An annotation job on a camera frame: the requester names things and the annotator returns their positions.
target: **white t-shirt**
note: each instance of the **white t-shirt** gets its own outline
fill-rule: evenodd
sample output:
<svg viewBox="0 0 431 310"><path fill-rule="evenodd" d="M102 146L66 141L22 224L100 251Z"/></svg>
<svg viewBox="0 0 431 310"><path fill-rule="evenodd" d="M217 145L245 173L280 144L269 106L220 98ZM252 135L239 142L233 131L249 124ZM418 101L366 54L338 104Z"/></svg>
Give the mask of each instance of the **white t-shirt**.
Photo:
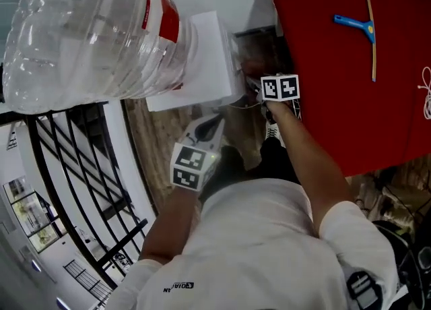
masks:
<svg viewBox="0 0 431 310"><path fill-rule="evenodd" d="M341 266L371 273L389 307L393 250L355 204L331 208L317 235L301 186L247 181L208 199L182 255L135 263L106 310L347 309Z"/></svg>

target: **sneaker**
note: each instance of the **sneaker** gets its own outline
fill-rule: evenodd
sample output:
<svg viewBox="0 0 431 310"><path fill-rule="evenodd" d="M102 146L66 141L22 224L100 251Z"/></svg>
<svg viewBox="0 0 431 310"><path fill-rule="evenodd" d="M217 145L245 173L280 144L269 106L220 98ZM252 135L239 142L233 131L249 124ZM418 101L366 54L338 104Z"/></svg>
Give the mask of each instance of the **sneaker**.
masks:
<svg viewBox="0 0 431 310"><path fill-rule="evenodd" d="M284 141L281 138L280 130L278 129L277 123L269 124L269 122L267 122L267 132L265 134L265 140L268 137L275 137L276 139L278 139L280 141L281 146L286 148L286 145L284 144Z"/></svg>

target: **person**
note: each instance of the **person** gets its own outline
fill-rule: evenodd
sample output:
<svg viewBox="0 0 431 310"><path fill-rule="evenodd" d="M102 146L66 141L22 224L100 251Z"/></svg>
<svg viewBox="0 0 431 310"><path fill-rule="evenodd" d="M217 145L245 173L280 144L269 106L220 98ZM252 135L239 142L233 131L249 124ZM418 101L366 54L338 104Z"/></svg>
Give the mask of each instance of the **person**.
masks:
<svg viewBox="0 0 431 310"><path fill-rule="evenodd" d="M106 310L349 309L349 270L371 276L389 308L398 280L390 243L288 106L267 107L277 125L261 164L245 171L223 148L191 234L198 194L176 188Z"/></svg>

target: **black pants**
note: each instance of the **black pants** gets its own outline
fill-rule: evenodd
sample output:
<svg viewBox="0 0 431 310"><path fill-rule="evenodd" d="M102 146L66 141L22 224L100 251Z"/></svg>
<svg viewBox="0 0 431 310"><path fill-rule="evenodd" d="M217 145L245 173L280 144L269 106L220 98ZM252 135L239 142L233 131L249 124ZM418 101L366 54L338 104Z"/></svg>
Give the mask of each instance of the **black pants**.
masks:
<svg viewBox="0 0 431 310"><path fill-rule="evenodd" d="M202 203L228 185L250 179L276 178L300 184L290 162L288 151L275 137L269 137L263 142L261 163L248 171L245 170L244 160L235 147L224 146L221 153L222 159L213 177L203 188L200 197Z"/></svg>

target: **sleeve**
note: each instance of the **sleeve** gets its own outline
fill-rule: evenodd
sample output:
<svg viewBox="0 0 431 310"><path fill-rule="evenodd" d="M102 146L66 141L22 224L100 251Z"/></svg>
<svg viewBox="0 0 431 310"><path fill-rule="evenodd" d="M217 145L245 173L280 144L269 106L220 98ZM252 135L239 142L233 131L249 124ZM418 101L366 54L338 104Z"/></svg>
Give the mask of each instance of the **sleeve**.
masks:
<svg viewBox="0 0 431 310"><path fill-rule="evenodd" d="M343 201L325 215L319 236L334 250L342 267L374 276L383 288L383 309L397 292L398 273L390 242L353 202Z"/></svg>
<svg viewBox="0 0 431 310"><path fill-rule="evenodd" d="M136 308L137 296L162 264L143 259L130 267L123 282L114 290L105 306L106 310L132 310Z"/></svg>

